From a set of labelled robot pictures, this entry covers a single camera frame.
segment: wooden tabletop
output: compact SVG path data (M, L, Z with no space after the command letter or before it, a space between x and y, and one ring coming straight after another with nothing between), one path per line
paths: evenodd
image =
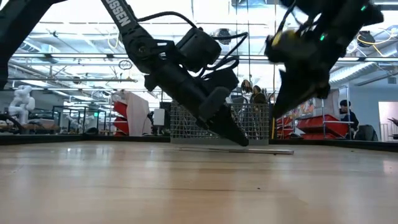
M0 146L0 223L397 223L398 154L270 149L295 153L137 142Z

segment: ceiling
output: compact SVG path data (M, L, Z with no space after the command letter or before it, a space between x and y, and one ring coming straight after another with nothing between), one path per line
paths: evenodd
M132 6L137 17L144 17L160 11L177 11L194 21L207 33L214 35L218 29L229 29L231 34L249 32L250 36L235 52L238 55L262 55L264 41L267 35L274 34L275 21L279 23L285 9L271 4L258 4L255 7L233 7L229 0L151 0L133 1L127 0ZM383 11L385 22L374 26L364 27L374 36L377 45L374 47L359 47L356 41L348 47L349 57L383 57L383 52L392 45L396 45L398 24L395 18L395 11ZM306 16L296 11L297 19L305 21ZM142 26L156 39L167 39L178 42L190 26L183 20L166 16L142 23ZM296 28L298 24L292 16L287 19L287 27ZM68 0L53 5L36 25L32 33L25 40L24 44L17 51L21 54L29 53L52 53L56 64L49 64L49 61L30 57L16 57L10 65L14 69L11 76L29 78L40 73L39 77L59 78L80 77L85 79L127 79L131 78L136 82L47 82L54 88L106 88L130 89L148 100L152 106L159 104L162 99L160 89L154 94L149 94L144 88L144 74L135 67L130 70L119 68L119 62L123 58L112 61L106 58L87 58L84 54L125 54L122 43L118 41L118 30L110 15L99 0ZM232 41L229 45L222 45L223 54L226 54L238 40ZM57 58L57 54L81 54L73 58ZM339 71L345 67L353 67L355 63L345 65L338 63L333 71ZM356 85L370 78L375 78L395 70L394 63L380 65L377 71L361 75L354 80L348 80L350 84ZM264 60L243 60L235 69L241 81L249 79L254 84L263 88L273 89L280 86L278 74L280 66L269 65ZM398 88L397 85L385 84L387 81L379 80L365 86L381 86ZM58 91L71 95L70 91ZM102 91L80 91L80 94L95 99L104 100Z

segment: cable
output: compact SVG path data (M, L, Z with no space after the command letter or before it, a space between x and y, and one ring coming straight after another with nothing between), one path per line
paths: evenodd
M370 42L366 42L366 41L361 40L361 39L360 39L361 34L358 34L358 36L356 36L356 39L357 39L358 41L360 41L361 43L364 43L364 44L377 45L377 44L386 43L386 42L390 41L390 40L393 38L392 35L394 34L394 31L392 31L392 32L390 33L390 32L388 32L387 30L385 30L385 29L383 29L383 28L379 28L379 29L382 29L384 32L386 32L387 34L390 35L389 38L388 38L387 40L382 40L382 41L379 41L379 42L370 43Z
M284 15L284 17L282 18L282 21L279 24L279 27L277 29L277 33L279 33L280 31L282 31L282 29L285 26L286 23L286 19L289 16L289 14L293 11L294 7L296 6L296 0L294 0L294 2L292 3L292 5L290 5L290 7L286 10L286 13Z
M115 46L112 46L111 45L111 42L110 42L110 36L111 36L111 34L109 33L108 34L108 45L111 47L111 48L113 48L113 49L116 49L117 47L118 47L118 45L119 45L119 35L120 35L120 32L118 32L118 36L116 37L116 45Z
M156 14L153 14L150 16L146 16L146 17L138 19L137 22L144 22L144 21L148 21L148 20L155 19L155 18L162 17L162 16L177 16L177 17L183 19L188 24L190 24L192 27L198 28L190 19L186 18L183 14L180 14L178 12L172 12L172 11L159 12L159 13L156 13Z
M359 48L357 48L357 50L361 53L361 54L363 54L365 57L367 57L368 55L367 54L365 54L361 49L359 49Z
M374 44L372 46L382 57L386 57L380 52L380 50Z
M185 17L184 15L178 13L178 12L172 12L172 11L166 11L166 12L160 12L160 13L156 13L150 16L146 16L140 19L137 19L137 22L144 22L144 21L148 21L151 19L155 19L161 16L177 16L181 19L183 19L185 22L187 22L188 24L190 24L192 27L194 28L198 28L190 19L188 19L187 17ZM231 39L235 39L235 38L240 38L242 37L242 39L226 54L224 55L224 57L214 66L214 67L204 67L202 69L202 71L199 74L199 77L203 76L203 74L205 73L206 70L216 70L220 67L222 67L223 65L226 65L229 62L235 61L230 67L231 68L235 68L238 66L239 64L239 58L238 57L231 57L228 58L240 45L242 45L242 43L244 42L244 40L246 40L246 38L249 36L248 32L243 32L241 34L236 34L236 35L231 35L229 37L212 37L215 40L231 40Z

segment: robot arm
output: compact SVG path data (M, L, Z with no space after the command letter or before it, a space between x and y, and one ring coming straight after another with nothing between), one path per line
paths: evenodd
M1 11L0 17L0 81L1 88L7 82L7 63L18 46L29 35L36 23L52 4L64 0L10 0ZM139 25L140 21L154 16L138 19L126 0L101 0L117 25L126 52L135 66L145 76L145 87L152 91L159 86L176 102L186 108L196 119L197 125L221 137L230 139L242 146L248 139L231 117L225 105L238 84L232 67L239 60L236 57L224 58L222 63L209 68L221 54L217 41L191 23L192 28L183 39L174 44L169 40L155 40ZM163 12L157 16L182 15ZM228 68L217 70L228 62ZM203 75L205 68L214 72ZM188 71L199 72L192 77Z
M383 22L370 0L281 0L288 7L275 36L266 40L265 55L283 63L282 85L272 115L278 118L312 98L327 98L329 71L363 26ZM298 30L282 31L286 17L298 7L308 20Z

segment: wire mesh basket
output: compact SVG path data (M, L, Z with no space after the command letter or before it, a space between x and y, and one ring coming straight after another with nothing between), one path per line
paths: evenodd
M231 115L235 123L249 139L249 145L268 144L268 104L231 103ZM196 119L183 107L172 103L170 113L172 144L236 144L198 127Z

